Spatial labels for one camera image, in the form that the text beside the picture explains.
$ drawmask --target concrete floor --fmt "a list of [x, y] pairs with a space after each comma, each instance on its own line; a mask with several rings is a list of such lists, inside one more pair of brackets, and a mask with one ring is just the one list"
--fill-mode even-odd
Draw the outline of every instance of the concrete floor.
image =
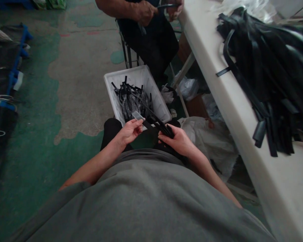
[[[66, 11], [0, 11], [0, 26], [22, 22], [35, 37], [23, 61], [19, 120], [0, 173], [0, 241], [99, 152], [103, 123], [113, 117], [103, 76], [125, 69], [114, 18], [94, 0], [67, 4]], [[175, 71], [182, 66], [177, 58], [172, 64]], [[181, 117], [182, 108], [173, 105]], [[153, 143], [141, 135], [133, 147]]]

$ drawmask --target floor stain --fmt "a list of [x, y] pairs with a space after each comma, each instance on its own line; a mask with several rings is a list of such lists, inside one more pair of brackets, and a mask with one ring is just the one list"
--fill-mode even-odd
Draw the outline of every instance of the floor stain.
[[104, 20], [96, 15], [73, 15], [69, 20], [74, 21], [78, 28], [100, 27]]
[[110, 60], [113, 64], [120, 64], [125, 61], [124, 52], [122, 50], [118, 50], [113, 52], [110, 55]]

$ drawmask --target person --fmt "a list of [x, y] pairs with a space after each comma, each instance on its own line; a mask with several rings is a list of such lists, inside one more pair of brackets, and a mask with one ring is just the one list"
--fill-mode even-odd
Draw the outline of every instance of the person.
[[[160, 0], [96, 0], [100, 10], [117, 19], [125, 42], [148, 65], [155, 80], [166, 81], [166, 68], [178, 52], [178, 41], [164, 10], [157, 9]], [[168, 8], [170, 21], [178, 17], [184, 0], [170, 0], [168, 3], [180, 4]], [[138, 24], [145, 28], [141, 32]]]
[[133, 150], [142, 120], [104, 128], [101, 151], [9, 241], [275, 241], [182, 129], [158, 138], [195, 172], [165, 151]]

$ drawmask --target metal chair leg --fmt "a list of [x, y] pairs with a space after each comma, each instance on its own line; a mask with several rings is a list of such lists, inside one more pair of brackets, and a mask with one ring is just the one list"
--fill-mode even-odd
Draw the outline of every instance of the metal chair leg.
[[130, 51], [130, 47], [129, 46], [127, 46], [127, 52], [128, 52], [129, 68], [132, 68], [131, 51]]
[[127, 54], [126, 54], [126, 48], [125, 48], [125, 43], [123, 40], [121, 40], [122, 43], [122, 48], [124, 50], [124, 57], [125, 57], [125, 64], [126, 64], [126, 68], [128, 69], [128, 64], [127, 64]]

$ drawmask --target table leg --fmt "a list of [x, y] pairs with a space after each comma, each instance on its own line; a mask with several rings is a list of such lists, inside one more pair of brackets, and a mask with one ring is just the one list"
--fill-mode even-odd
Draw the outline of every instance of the table leg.
[[172, 84], [172, 87], [179, 85], [179, 83], [181, 82], [183, 77], [186, 75], [186, 73], [191, 68], [194, 61], [195, 61], [195, 56], [194, 56], [193, 52], [191, 52], [191, 54], [188, 56], [186, 62], [184, 63], [182, 70], [180, 71], [179, 75], [176, 77], [174, 83]]
[[178, 87], [179, 83], [181, 82], [181, 80], [183, 79], [183, 77], [186, 75], [186, 73], [189, 71], [189, 69], [191, 68], [192, 64], [195, 61], [195, 56], [193, 54], [193, 52], [191, 52], [191, 54], [189, 55], [189, 57], [187, 58], [186, 62], [184, 63], [182, 70], [180, 71], [179, 75], [177, 76], [177, 78], [174, 80], [174, 83], [172, 84], [172, 87], [176, 87], [177, 91], [178, 91], [178, 95], [179, 98], [181, 100], [184, 112], [185, 112], [185, 116], [188, 118], [189, 117], [189, 113], [188, 110], [186, 109], [185, 106], [185, 102], [184, 99], [182, 97], [182, 93]]

